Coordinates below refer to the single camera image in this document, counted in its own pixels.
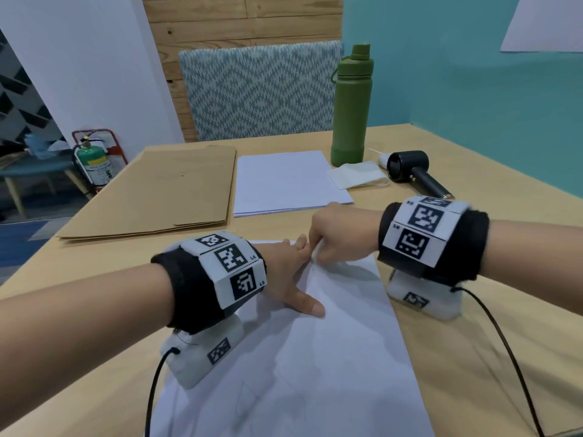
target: black wristband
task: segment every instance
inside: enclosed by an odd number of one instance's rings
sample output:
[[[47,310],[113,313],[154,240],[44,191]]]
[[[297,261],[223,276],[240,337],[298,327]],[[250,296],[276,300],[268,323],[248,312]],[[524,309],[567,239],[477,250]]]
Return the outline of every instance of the black wristband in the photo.
[[[454,232],[434,268],[383,246],[385,235],[401,203],[390,204],[381,218],[378,232],[378,260],[415,277],[447,286],[476,280],[486,248],[490,220],[485,212],[467,210],[460,217]]]
[[[257,257],[263,259],[259,251],[253,245],[251,247]],[[196,334],[229,317],[254,296],[246,296],[223,310],[217,300],[215,285],[198,257],[182,248],[156,255],[150,262],[162,265],[170,277],[174,292],[174,314],[168,324],[170,328]]]

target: fingernail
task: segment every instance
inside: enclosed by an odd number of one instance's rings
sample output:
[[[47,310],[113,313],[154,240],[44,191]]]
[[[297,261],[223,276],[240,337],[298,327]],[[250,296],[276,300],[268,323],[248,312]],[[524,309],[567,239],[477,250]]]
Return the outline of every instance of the fingernail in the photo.
[[[312,308],[312,315],[316,317],[324,317],[325,314],[326,309],[324,308],[324,305],[322,305],[319,302],[316,302]]]

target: fire extinguisher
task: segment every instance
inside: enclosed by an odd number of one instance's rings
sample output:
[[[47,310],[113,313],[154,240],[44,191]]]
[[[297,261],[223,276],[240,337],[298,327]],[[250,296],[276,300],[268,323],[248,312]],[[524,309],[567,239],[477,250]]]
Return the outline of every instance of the fire extinguisher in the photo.
[[[105,150],[99,146],[91,145],[92,141],[99,139],[89,139],[84,136],[81,144],[77,144],[73,149],[73,157],[79,161],[84,175],[95,187],[103,187],[113,179],[111,161],[107,158]]]

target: wooden table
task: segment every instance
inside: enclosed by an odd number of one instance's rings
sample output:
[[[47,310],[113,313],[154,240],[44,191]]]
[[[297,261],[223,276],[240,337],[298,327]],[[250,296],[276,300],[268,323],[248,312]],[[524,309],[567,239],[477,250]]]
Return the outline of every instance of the wooden table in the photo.
[[[322,132],[219,144],[236,146],[238,155],[322,150],[328,156],[331,139],[331,132]],[[412,125],[368,129],[366,145],[387,153],[424,150],[431,160],[431,174],[458,199],[472,202],[493,219],[583,226],[583,201],[579,198]],[[201,146],[182,144],[148,150]],[[375,156],[366,152],[366,159]],[[413,194],[409,186],[396,184],[351,191],[356,205],[377,209]],[[100,196],[87,205],[99,205]],[[248,239],[294,238],[309,230],[312,213],[230,217],[226,228]],[[81,244],[53,238],[0,287],[0,297],[142,264],[172,242],[205,231]],[[383,264],[379,268],[388,279],[390,268]],[[583,427],[583,317],[487,279],[478,279],[468,287],[484,300],[504,330],[546,434]],[[465,297],[463,315],[453,322],[439,322],[399,303],[394,307],[437,437],[534,435],[510,359],[474,301]],[[158,348],[168,333],[161,330],[142,340],[0,437],[141,436],[150,383],[160,359]]]

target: chair backrest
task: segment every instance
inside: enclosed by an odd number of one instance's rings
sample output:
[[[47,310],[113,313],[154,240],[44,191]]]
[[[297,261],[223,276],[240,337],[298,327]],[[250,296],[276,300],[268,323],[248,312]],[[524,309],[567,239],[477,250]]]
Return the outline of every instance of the chair backrest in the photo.
[[[200,141],[331,130],[340,41],[184,50]]]

